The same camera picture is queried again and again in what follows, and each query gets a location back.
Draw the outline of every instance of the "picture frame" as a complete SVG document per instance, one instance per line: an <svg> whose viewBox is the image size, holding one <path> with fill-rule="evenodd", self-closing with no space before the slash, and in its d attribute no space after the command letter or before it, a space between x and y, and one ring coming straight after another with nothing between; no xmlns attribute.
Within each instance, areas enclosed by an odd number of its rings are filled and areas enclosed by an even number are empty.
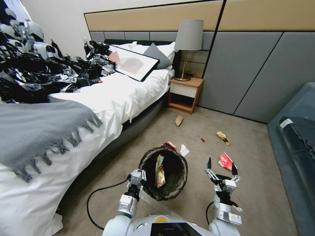
<svg viewBox="0 0 315 236"><path fill-rule="evenodd" d="M109 60L116 63L115 70L143 82L160 63L159 59L109 45Z"/></svg>

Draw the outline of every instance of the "white drawer front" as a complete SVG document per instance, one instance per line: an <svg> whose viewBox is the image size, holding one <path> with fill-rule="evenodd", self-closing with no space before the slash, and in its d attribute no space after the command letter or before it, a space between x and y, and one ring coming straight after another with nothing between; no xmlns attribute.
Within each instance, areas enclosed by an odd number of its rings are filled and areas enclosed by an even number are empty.
<svg viewBox="0 0 315 236"><path fill-rule="evenodd" d="M194 98L197 88L172 83L171 92Z"/></svg>

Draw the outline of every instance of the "wooden nightstand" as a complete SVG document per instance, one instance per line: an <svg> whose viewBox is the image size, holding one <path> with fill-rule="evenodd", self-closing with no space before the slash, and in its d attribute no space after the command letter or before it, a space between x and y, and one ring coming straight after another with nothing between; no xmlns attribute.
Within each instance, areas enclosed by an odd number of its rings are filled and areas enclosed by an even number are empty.
<svg viewBox="0 0 315 236"><path fill-rule="evenodd" d="M189 81L171 80L168 107L192 114L199 98L203 79L191 77Z"/></svg>

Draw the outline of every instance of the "wastebasket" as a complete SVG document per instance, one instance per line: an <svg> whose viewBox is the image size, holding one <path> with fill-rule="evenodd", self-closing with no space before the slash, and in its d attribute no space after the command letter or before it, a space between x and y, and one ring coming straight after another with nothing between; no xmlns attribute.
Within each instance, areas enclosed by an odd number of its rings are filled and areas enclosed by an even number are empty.
<svg viewBox="0 0 315 236"><path fill-rule="evenodd" d="M158 188L156 184L156 162L160 154L164 156L162 164L165 173L165 184ZM167 201L177 197L187 182L187 162L168 143L147 151L138 168L146 171L147 181L143 185L143 190L157 201Z"/></svg>

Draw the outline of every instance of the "table lamp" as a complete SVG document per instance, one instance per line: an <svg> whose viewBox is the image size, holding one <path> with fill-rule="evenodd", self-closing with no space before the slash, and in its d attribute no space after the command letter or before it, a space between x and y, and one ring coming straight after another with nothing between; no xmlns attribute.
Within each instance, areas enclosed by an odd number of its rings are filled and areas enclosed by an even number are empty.
<svg viewBox="0 0 315 236"><path fill-rule="evenodd" d="M185 75L185 65L187 53L190 50L201 50L203 33L203 20L182 20L179 24L178 33L175 42L175 49L186 50L183 73L181 76L175 77L179 81L190 80L189 75Z"/></svg>

